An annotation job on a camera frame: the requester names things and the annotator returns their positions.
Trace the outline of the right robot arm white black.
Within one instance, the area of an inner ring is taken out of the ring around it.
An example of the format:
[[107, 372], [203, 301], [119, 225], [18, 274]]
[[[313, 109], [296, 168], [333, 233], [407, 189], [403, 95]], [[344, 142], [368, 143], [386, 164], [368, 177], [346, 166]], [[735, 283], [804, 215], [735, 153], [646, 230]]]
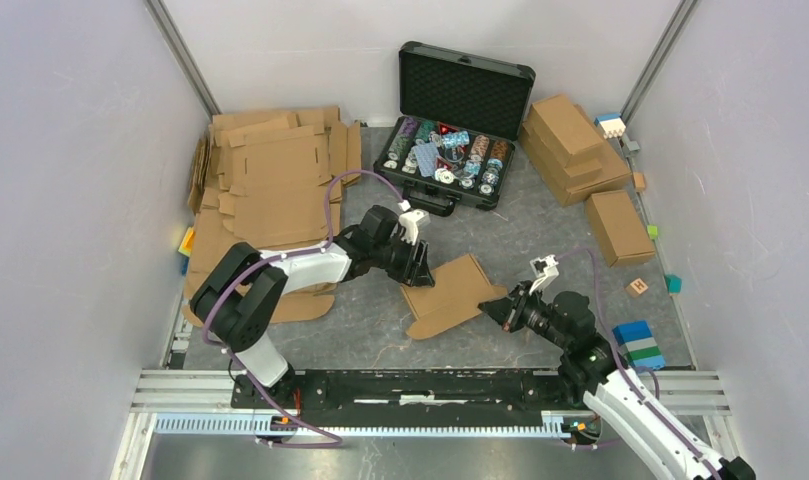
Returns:
[[531, 287], [522, 282], [478, 308], [504, 331], [528, 328], [562, 351], [557, 392], [565, 405], [597, 414], [658, 479], [756, 477], [743, 458], [714, 450], [645, 388], [598, 331], [588, 297], [563, 291], [547, 302]]

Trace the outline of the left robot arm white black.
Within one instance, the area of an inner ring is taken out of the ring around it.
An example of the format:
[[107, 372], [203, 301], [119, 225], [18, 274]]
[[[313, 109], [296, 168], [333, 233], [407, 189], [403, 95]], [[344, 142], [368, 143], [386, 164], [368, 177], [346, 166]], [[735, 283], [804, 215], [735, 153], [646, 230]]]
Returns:
[[233, 245], [192, 296], [192, 313], [204, 324], [203, 337], [234, 355], [270, 407], [286, 405], [294, 394], [292, 367], [267, 329], [281, 299], [321, 284], [339, 284], [372, 269], [409, 287], [432, 287], [428, 244], [420, 239], [429, 215], [408, 202], [400, 211], [374, 205], [360, 223], [331, 240], [304, 249], [259, 250]]

